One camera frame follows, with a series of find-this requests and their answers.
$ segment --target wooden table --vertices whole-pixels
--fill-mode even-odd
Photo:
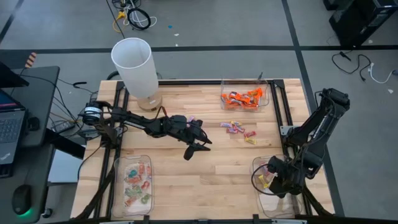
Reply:
[[[285,79],[284,82],[294,125],[301,125],[309,116],[301,82],[299,79]],[[102,81],[98,100],[113,104],[116,83]],[[219,85],[161,85],[159,91],[169,116],[194,115],[195,119],[202,119],[203,129],[213,144],[208,145],[210,152],[196,152],[186,161],[183,153],[187,145],[183,142],[168,136],[154,139],[139,129],[128,129],[123,136],[121,157],[148,155],[154,168],[155,204],[150,219],[250,219],[253,214],[267,218],[257,207],[257,193],[251,185],[249,168],[256,157],[282,154],[272,97],[261,113],[244,113],[220,108]],[[279,104],[284,125],[287,125],[283,104]],[[155,113],[139,109],[133,96],[129,97],[127,109],[147,118],[155,116]],[[231,120],[244,123],[246,130],[255,130],[257,144],[244,142],[242,135],[226,134],[220,122]],[[99,139],[90,141],[85,157],[93,153],[99,143]],[[77,216],[96,192],[103,155],[104,149],[98,150],[81,168],[71,217]],[[307,180],[307,185],[325,209],[334,212],[323,169],[313,180]],[[101,216],[105,216],[107,201],[105,192]]]

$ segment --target clear plastic container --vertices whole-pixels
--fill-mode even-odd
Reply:
[[[147,215],[154,204],[153,169],[149,156],[120,157],[114,167],[117,172],[113,216]]]
[[[221,81],[221,108],[223,110],[261,112],[263,107],[269,104],[269,84],[265,79],[240,80],[228,79]],[[254,97],[249,92],[261,90],[260,97]]]
[[[276,155],[276,157],[284,159],[283,155]],[[268,163],[270,158],[271,156],[255,158],[251,167],[251,173],[253,173],[253,171],[261,164]],[[261,189],[266,193],[273,194],[266,186],[264,186],[264,183],[259,178],[260,175],[263,175],[264,180],[270,184],[272,182],[273,174],[268,173],[266,168],[264,168],[259,169],[254,176],[254,183],[258,189]],[[303,209],[301,197],[286,194],[284,198],[279,198],[278,196],[262,194],[257,190],[256,193],[258,194],[257,206],[259,207],[259,210],[269,218],[292,218],[296,213],[301,213]]]

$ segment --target black robotic arm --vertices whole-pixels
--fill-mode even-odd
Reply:
[[[284,136],[286,146],[300,148],[297,155],[288,161],[274,156],[266,165],[269,172],[277,173],[269,190],[280,198],[284,198],[286,192],[293,195],[302,192],[310,194],[305,188],[305,178],[314,178],[321,168],[326,142],[338,120],[349,110],[347,94],[330,88],[323,89],[320,96],[322,100],[317,110],[302,126],[290,127]]]
[[[103,108],[108,108],[110,112],[104,112]],[[111,123],[123,123],[125,125],[133,126],[144,130],[145,133],[153,138],[161,138],[164,136],[171,136],[178,141],[185,142],[188,146],[184,154],[184,159],[189,160],[196,151],[209,151],[204,144],[211,144],[207,138],[206,133],[202,130],[202,120],[193,120],[187,122],[187,118],[182,115],[167,116],[164,107],[164,117],[154,119],[147,119],[143,116],[131,113],[120,107],[112,107],[109,103],[103,101],[94,101],[87,104],[84,113],[82,114],[83,122],[87,125],[94,126],[97,131],[109,138],[109,141],[117,145],[119,141],[120,130],[112,128]],[[110,118],[104,118],[104,114],[109,113]],[[195,140],[203,141],[204,144],[195,143]]]

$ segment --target white cylindrical container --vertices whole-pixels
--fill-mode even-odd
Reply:
[[[121,40],[113,47],[111,57],[131,95],[150,98],[156,93],[159,82],[152,51],[146,41],[139,38]]]

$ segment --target computer mouse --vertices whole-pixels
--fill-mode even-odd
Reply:
[[[22,215],[30,209],[30,185],[24,184],[15,189],[12,195],[12,209],[17,215]]]

